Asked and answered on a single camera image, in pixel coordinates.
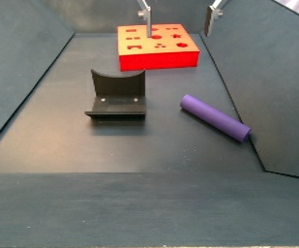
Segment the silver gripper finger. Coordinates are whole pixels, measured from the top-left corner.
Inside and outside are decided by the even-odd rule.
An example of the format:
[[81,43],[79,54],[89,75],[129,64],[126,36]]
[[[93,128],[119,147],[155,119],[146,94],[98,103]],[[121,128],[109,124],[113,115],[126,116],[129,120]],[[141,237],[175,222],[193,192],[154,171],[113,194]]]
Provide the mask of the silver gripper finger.
[[151,7],[146,0],[137,0],[141,6],[141,10],[138,11],[138,16],[147,23],[147,37],[151,37]]
[[223,15],[223,0],[215,0],[214,3],[207,7],[206,22],[205,22],[205,35],[210,36],[214,22]]

